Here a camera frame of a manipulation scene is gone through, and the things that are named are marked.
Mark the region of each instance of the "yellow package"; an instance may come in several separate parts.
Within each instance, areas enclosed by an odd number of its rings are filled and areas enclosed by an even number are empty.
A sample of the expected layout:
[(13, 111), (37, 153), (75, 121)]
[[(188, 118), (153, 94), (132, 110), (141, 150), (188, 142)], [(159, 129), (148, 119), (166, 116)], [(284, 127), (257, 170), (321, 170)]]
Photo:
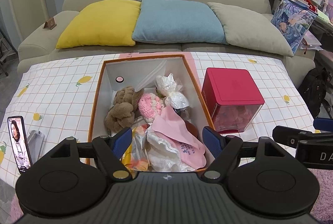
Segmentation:
[(130, 171), (148, 171), (149, 160), (145, 149), (147, 128), (149, 124), (140, 125), (132, 130), (132, 143), (122, 157), (122, 163)]

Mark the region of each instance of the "blue pillow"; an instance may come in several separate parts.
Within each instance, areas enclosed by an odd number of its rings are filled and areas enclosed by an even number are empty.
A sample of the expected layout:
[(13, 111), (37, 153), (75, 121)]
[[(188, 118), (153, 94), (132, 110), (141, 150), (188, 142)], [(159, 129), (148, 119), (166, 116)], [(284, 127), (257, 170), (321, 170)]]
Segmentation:
[(221, 22), (201, 2), (142, 0), (132, 39), (143, 43), (186, 43), (225, 41)]

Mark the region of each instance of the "open box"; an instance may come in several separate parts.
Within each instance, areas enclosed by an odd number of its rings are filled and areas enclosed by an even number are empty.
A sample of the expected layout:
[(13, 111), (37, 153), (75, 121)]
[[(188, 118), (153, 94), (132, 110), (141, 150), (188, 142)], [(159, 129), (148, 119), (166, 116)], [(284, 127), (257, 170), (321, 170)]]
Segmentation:
[[(168, 76), (170, 73), (173, 73), (175, 80), (180, 79), (183, 85), (181, 92), (188, 99), (190, 106), (189, 121), (198, 129), (198, 139), (203, 142), (203, 128), (205, 126), (214, 128), (214, 125), (190, 66), (185, 56), (181, 54), (152, 55), (104, 61), (94, 99), (88, 142), (101, 135), (109, 134), (104, 126), (104, 118), (113, 105), (116, 91), (127, 86), (132, 86), (136, 90), (140, 90), (142, 86), (144, 86), (143, 88), (155, 88), (156, 76)], [(205, 157), (207, 160), (206, 166), (209, 166), (214, 157), (207, 148)], [(86, 163), (94, 165), (94, 160), (87, 159)]]

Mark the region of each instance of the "yellow pillow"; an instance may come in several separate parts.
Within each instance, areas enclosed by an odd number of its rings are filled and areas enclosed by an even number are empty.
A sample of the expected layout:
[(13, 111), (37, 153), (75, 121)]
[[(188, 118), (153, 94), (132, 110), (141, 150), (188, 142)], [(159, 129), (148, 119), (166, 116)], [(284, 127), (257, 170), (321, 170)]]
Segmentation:
[(105, 0), (88, 5), (61, 34), (56, 48), (84, 45), (133, 46), (141, 2)]

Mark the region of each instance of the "cardboard box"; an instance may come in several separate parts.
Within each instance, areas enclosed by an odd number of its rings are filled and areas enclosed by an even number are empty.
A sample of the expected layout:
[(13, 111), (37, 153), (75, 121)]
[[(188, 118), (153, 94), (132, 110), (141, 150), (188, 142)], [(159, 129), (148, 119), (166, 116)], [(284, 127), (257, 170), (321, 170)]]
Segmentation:
[[(141, 88), (155, 88), (156, 76), (168, 76), (170, 73), (173, 73), (175, 80), (180, 79), (182, 82), (183, 90), (181, 92), (190, 104), (190, 121), (198, 129), (198, 139), (202, 142), (202, 129), (205, 126), (214, 128), (214, 125), (195, 77), (185, 56), (181, 54), (152, 55), (104, 61), (94, 99), (88, 142), (98, 136), (108, 135), (104, 126), (104, 118), (109, 112), (114, 95), (118, 90), (126, 86), (132, 86), (136, 88), (136, 91)], [(207, 148), (205, 157), (207, 165), (214, 160)], [(88, 164), (93, 164), (93, 162), (93, 160), (87, 159)]]
[(215, 130), (221, 134), (244, 132), (265, 103), (244, 69), (207, 68), (202, 94)]

